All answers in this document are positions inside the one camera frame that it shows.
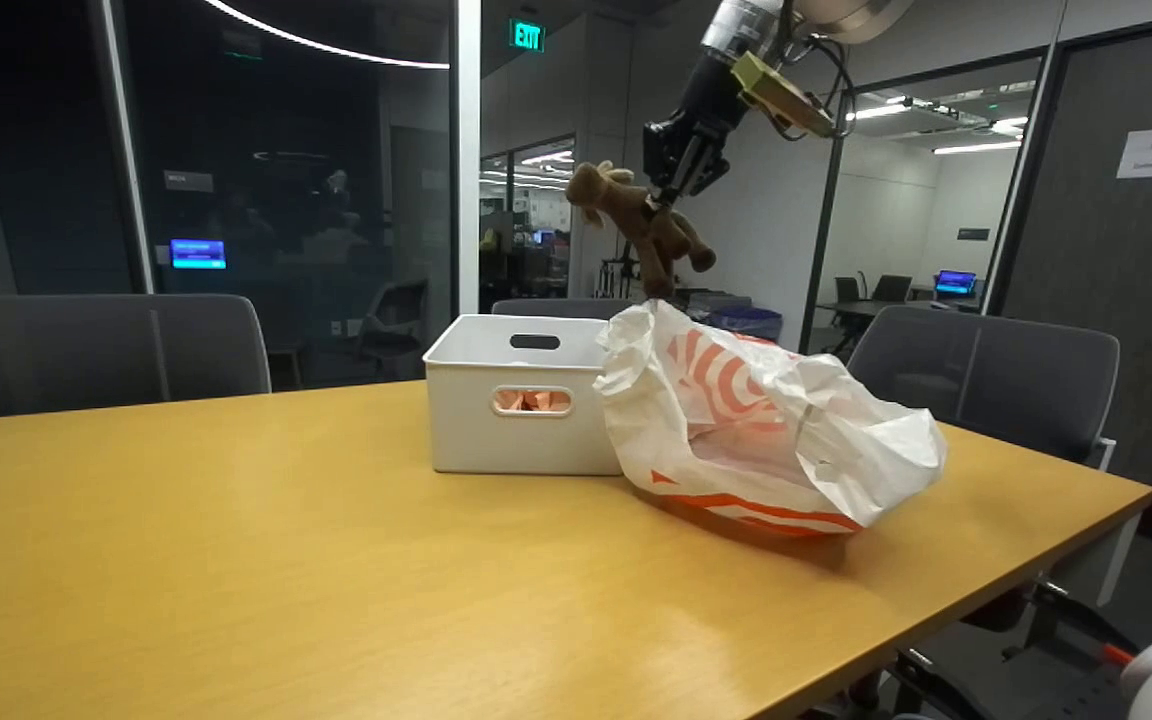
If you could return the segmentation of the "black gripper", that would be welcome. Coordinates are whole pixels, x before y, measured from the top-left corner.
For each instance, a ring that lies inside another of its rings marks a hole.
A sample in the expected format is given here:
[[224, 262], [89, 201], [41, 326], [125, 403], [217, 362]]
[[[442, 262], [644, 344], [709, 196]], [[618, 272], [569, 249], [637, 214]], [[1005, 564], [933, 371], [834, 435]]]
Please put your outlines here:
[[681, 193], [697, 201], [728, 174], [723, 141], [744, 121], [747, 105], [731, 74], [731, 61], [709, 52], [671, 117], [644, 123], [644, 170], [655, 185], [655, 209], [671, 210]]

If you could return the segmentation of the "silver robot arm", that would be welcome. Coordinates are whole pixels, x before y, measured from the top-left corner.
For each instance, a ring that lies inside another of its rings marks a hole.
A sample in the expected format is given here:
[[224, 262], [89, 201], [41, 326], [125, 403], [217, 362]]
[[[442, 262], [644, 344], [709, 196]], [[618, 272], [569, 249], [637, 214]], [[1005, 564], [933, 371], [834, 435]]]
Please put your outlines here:
[[836, 137], [846, 117], [806, 91], [788, 68], [823, 52], [854, 83], [846, 52], [886, 37], [918, 0], [717, 0], [681, 105], [644, 123], [652, 205], [671, 209], [728, 170], [723, 142], [747, 110], [782, 137]]

